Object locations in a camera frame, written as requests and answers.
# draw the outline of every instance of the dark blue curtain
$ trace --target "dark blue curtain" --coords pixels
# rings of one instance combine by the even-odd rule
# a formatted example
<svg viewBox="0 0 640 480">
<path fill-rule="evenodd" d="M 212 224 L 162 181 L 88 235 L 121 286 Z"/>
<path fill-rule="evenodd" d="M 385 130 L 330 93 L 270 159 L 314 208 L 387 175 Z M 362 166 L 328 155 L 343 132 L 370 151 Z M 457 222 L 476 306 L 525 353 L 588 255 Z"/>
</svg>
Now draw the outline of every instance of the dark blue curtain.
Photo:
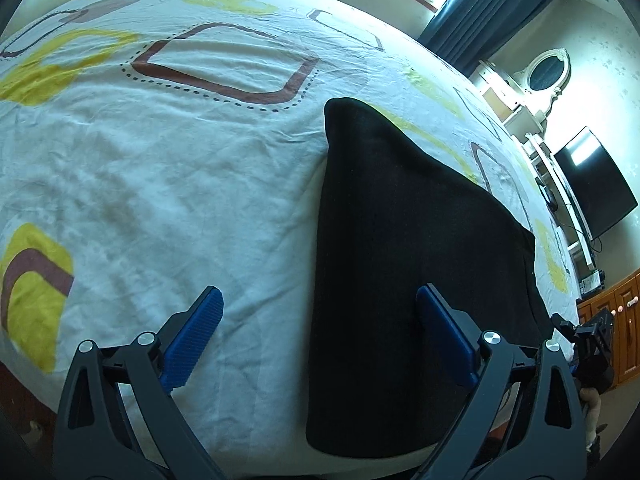
<svg viewBox="0 0 640 480">
<path fill-rule="evenodd" d="M 447 0 L 418 41 L 469 77 L 552 0 Z"/>
</svg>

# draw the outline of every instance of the bed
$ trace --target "bed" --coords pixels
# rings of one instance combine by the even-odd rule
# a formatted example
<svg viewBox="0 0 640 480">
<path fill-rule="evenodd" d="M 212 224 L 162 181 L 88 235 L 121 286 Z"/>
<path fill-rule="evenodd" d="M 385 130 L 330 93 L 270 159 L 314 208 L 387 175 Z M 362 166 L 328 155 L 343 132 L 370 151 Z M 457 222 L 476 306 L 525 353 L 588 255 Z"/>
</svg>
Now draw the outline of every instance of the bed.
<svg viewBox="0 0 640 480">
<path fill-rule="evenodd" d="M 335 0 L 72 0 L 0 44 L 0 361 L 55 410 L 80 341 L 127 344 L 215 285 L 223 322 L 174 399 L 227 475 L 417 466 L 431 448 L 355 460 L 305 439 L 322 110 L 341 96 L 504 204 L 549 314 L 578 322 L 521 153 L 414 40 Z"/>
</svg>

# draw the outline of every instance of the metal screw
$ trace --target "metal screw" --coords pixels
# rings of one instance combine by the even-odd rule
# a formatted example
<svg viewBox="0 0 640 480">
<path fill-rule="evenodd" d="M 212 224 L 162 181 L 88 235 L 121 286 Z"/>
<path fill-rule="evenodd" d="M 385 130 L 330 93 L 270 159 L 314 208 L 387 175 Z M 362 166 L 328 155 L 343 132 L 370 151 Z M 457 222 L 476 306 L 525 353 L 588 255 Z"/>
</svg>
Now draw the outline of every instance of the metal screw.
<svg viewBox="0 0 640 480">
<path fill-rule="evenodd" d="M 497 332 L 485 332 L 484 340 L 487 341 L 490 345 L 497 345 L 502 340 L 502 338 Z"/>
<path fill-rule="evenodd" d="M 85 341 L 82 341 L 78 345 L 78 350 L 81 351 L 83 354 L 86 354 L 87 352 L 91 351 L 93 348 L 94 348 L 94 342 L 89 341 L 88 339 L 86 339 Z"/>
<path fill-rule="evenodd" d="M 156 339 L 153 332 L 143 332 L 138 336 L 138 344 L 142 346 L 150 345 Z"/>
<path fill-rule="evenodd" d="M 545 341 L 545 346 L 552 352 L 558 352 L 560 349 L 560 345 L 558 343 L 554 343 L 551 339 L 547 339 Z"/>
</svg>

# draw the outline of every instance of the tv stand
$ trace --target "tv stand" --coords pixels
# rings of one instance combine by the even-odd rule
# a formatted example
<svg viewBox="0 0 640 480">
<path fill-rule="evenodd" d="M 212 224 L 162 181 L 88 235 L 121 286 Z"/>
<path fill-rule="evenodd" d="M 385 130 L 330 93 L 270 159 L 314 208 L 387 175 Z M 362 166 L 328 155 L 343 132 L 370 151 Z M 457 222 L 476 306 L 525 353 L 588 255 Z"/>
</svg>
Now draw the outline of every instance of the tv stand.
<svg viewBox="0 0 640 480">
<path fill-rule="evenodd" d="M 552 211 L 556 225 L 562 230 L 564 240 L 571 240 L 567 243 L 567 248 L 577 274 L 581 278 L 589 276 L 596 270 L 589 245 L 591 232 L 562 169 L 538 134 L 527 134 L 525 144 L 515 136 L 512 136 L 512 139 L 528 161 L 534 178 L 539 177 L 556 197 L 558 210 Z"/>
</svg>

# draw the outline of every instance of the television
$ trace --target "television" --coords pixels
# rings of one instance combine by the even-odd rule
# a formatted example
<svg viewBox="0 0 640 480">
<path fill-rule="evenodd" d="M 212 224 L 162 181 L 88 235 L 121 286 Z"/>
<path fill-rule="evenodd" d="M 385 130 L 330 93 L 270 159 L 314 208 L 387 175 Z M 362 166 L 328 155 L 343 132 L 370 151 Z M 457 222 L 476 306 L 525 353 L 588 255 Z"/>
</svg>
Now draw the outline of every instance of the television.
<svg viewBox="0 0 640 480">
<path fill-rule="evenodd" d="M 638 205 L 625 177 L 596 136 L 583 129 L 554 156 L 595 240 Z"/>
</svg>

